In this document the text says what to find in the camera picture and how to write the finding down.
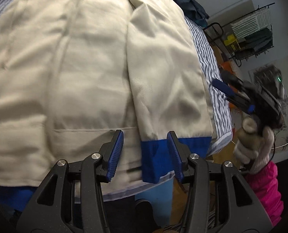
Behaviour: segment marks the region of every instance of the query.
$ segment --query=metal screw head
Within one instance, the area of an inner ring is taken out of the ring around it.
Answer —
[[[199,155],[195,153],[191,153],[189,157],[193,160],[197,160],[199,158]]]
[[[231,161],[225,161],[225,162],[224,162],[224,165],[225,165],[226,167],[232,167],[232,166],[233,166],[233,163],[232,163]]]
[[[59,161],[57,162],[57,165],[58,165],[58,166],[64,166],[65,163],[66,163],[66,161],[65,161],[64,159],[61,159],[61,160],[59,160]]]
[[[93,158],[93,159],[98,159],[98,158],[100,158],[101,157],[101,154],[99,154],[99,153],[93,153],[92,155],[91,155],[91,158]]]

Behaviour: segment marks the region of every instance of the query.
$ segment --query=bed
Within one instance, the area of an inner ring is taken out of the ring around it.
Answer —
[[[0,15],[11,2],[12,0],[0,0]],[[201,68],[208,84],[209,93],[212,100],[215,127],[212,142],[207,153],[207,155],[212,155],[219,152],[232,139],[230,111],[228,107],[228,102],[226,101],[226,97],[224,96],[224,94],[213,88],[211,85],[212,79],[220,79],[220,75],[213,50],[211,49],[203,33],[203,30],[200,26],[198,26],[189,18],[185,17],[185,21],[193,37],[195,48],[198,52]],[[171,179],[173,175],[174,173],[170,172],[166,176],[163,176],[160,179],[159,184]],[[142,182],[138,185],[135,185],[132,189],[124,190],[120,193],[106,194],[104,196],[104,200],[114,200],[134,195],[153,186],[154,184]]]

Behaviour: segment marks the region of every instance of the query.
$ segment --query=blue trim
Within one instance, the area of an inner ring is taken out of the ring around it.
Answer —
[[[188,145],[192,153],[205,158],[211,137],[179,138],[181,143]],[[141,142],[142,147],[142,178],[144,182],[158,183],[160,177],[173,171],[173,165],[167,146],[167,140]],[[0,186],[0,203],[13,209],[23,211],[37,187],[3,187]]]
[[[205,158],[211,144],[211,137],[179,138],[181,143],[188,145],[192,153]],[[173,171],[167,140],[141,142],[142,148],[142,179],[144,182],[158,183],[160,177]]]
[[[37,187],[2,187],[0,186],[0,203],[13,209],[23,211]]]
[[[254,112],[254,110],[255,110],[255,105],[250,105],[249,107],[248,107],[248,110],[247,110],[247,112],[249,113],[249,114],[251,114],[251,113],[253,113]]]

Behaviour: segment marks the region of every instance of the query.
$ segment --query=pink sleeve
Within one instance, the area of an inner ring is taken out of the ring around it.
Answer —
[[[273,162],[269,162],[259,173],[245,176],[247,183],[267,211],[273,226],[281,220],[284,208],[281,194],[278,191],[277,175],[278,170],[276,165]]]

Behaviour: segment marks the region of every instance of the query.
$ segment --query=white glove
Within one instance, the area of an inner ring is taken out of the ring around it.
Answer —
[[[269,162],[269,153],[274,143],[274,134],[270,127],[264,127],[262,137],[257,134],[257,124],[251,117],[246,117],[242,129],[238,130],[238,142],[234,156],[244,165],[255,160],[249,173],[257,174]]]

